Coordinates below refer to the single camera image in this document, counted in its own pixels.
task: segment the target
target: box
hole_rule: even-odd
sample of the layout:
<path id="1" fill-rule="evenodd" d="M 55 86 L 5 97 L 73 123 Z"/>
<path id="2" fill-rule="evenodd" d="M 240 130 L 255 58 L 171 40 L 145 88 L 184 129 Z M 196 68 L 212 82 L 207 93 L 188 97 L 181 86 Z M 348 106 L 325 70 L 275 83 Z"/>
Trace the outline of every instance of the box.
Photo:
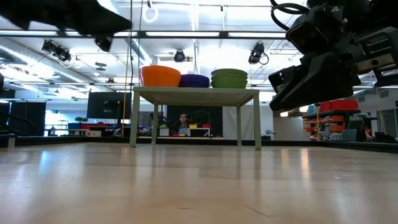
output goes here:
<path id="1" fill-rule="evenodd" d="M 333 110 L 333 109 L 331 108 L 330 102 L 326 101 L 326 102 L 322 102 L 321 103 L 321 108 L 319 110 L 319 113 L 326 112 L 326 111 L 331 111 L 331 110 Z"/>
<path id="2" fill-rule="evenodd" d="M 333 100 L 330 102 L 332 110 L 358 110 L 356 100 Z"/>
<path id="3" fill-rule="evenodd" d="M 88 137 L 101 137 L 102 131 L 86 131 Z"/>
<path id="4" fill-rule="evenodd" d="M 169 129 L 168 128 L 161 128 L 159 131 L 159 136 L 169 136 Z"/>
<path id="5" fill-rule="evenodd" d="M 314 114 L 314 113 L 315 113 L 315 111 L 313 109 L 313 105 L 309 106 L 308 107 L 308 114 Z"/>

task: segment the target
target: white table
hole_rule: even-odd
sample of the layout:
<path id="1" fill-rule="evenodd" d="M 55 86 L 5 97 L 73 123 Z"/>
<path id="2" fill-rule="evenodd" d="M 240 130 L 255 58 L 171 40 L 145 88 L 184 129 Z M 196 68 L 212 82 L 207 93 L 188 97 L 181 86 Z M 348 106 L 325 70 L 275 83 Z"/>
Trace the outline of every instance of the white table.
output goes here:
<path id="1" fill-rule="evenodd" d="M 140 97 L 154 104 L 154 124 L 158 123 L 159 105 L 177 106 L 235 106 L 238 145 L 242 145 L 241 107 L 253 100 L 254 141 L 256 149 L 261 149 L 261 125 L 259 90 L 222 88 L 171 88 L 134 87 L 131 127 L 138 127 Z M 152 144 L 156 143 L 157 125 L 152 130 Z M 131 128 L 130 146 L 136 147 L 137 128 Z"/>

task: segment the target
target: bowl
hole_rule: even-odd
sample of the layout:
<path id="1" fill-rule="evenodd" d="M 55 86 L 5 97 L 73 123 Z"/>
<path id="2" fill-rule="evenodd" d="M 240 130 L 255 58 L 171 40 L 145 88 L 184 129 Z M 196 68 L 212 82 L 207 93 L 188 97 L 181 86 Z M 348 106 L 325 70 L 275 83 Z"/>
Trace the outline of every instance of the bowl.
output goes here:
<path id="1" fill-rule="evenodd" d="M 190 88 L 209 88 L 209 81 L 200 80 L 182 80 L 180 81 L 179 87 L 190 87 Z"/>
<path id="2" fill-rule="evenodd" d="M 232 69 L 232 68 L 217 69 L 217 70 L 214 70 L 211 73 L 211 75 L 215 76 L 215 75 L 218 75 L 218 74 L 230 74 L 230 73 L 241 74 L 241 75 L 244 75 L 245 77 L 248 77 L 248 73 L 247 72 L 239 70 L 239 69 Z"/>
<path id="3" fill-rule="evenodd" d="M 247 80 L 248 78 L 242 74 L 236 74 L 236 73 L 220 73 L 217 75 L 212 76 L 211 80 L 217 80 L 219 78 L 242 78 L 243 80 Z"/>
<path id="4" fill-rule="evenodd" d="M 178 87 L 181 73 L 173 68 L 158 69 L 144 67 L 140 69 L 142 86 L 151 87 Z"/>
<path id="5" fill-rule="evenodd" d="M 245 89 L 246 84 L 248 84 L 247 80 L 243 80 L 242 78 L 218 78 L 213 80 L 211 85 L 213 88 L 240 88 Z"/>

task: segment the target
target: television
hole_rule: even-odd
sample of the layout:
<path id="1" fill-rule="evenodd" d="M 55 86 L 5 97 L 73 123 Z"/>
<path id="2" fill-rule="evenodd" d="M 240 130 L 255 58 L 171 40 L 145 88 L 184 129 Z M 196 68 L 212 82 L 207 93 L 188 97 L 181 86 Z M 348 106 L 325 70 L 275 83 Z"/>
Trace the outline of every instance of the television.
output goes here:
<path id="1" fill-rule="evenodd" d="M 131 93 L 98 92 L 88 95 L 87 118 L 96 119 L 130 119 Z"/>

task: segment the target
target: person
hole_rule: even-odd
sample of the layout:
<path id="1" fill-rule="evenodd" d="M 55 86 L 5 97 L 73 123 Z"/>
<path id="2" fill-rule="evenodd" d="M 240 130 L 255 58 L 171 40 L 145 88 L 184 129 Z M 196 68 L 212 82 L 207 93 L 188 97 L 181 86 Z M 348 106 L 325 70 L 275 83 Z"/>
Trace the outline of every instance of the person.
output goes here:
<path id="1" fill-rule="evenodd" d="M 179 134 L 184 134 L 184 135 L 188 135 L 188 128 L 189 128 L 189 124 L 188 124 L 188 115 L 186 114 L 186 112 L 182 112 L 180 114 L 180 124 L 178 126 L 178 133 Z"/>

